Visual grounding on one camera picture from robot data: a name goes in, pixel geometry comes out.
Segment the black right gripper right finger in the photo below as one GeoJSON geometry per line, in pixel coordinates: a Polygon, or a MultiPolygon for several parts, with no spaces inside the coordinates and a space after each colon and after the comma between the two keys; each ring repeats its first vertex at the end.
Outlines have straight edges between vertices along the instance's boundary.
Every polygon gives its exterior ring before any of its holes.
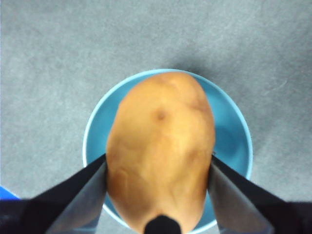
{"type": "Polygon", "coordinates": [[[221,234],[310,234],[312,204],[286,202],[212,156],[207,186],[221,234]]]}

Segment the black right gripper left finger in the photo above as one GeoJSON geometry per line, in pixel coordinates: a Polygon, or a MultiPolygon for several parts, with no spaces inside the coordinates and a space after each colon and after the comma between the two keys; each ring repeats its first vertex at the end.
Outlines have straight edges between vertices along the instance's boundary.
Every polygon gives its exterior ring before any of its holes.
{"type": "Polygon", "coordinates": [[[2,234],[94,234],[106,196],[106,157],[31,199],[0,202],[2,234]]]}

